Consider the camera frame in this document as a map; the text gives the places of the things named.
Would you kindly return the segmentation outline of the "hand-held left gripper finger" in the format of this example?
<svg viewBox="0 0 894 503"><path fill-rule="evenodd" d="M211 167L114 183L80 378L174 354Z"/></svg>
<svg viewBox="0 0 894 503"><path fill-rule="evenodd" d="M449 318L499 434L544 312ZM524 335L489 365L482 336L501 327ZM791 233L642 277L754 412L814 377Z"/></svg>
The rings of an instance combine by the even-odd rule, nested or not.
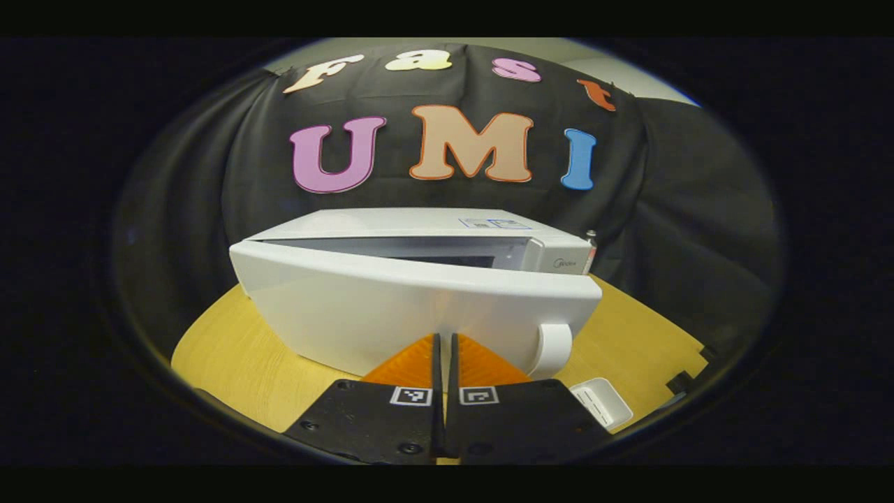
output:
<svg viewBox="0 0 894 503"><path fill-rule="evenodd" d="M384 369L405 362L413 373L402 384L383 368L376 381L335 380L284 435L358 464L436 464L445 443L440 335L418 340Z"/></svg>
<svg viewBox="0 0 894 503"><path fill-rule="evenodd" d="M450 337L445 455L460 462L578 462L613 436L558 379L511 375L476 342Z"/></svg>

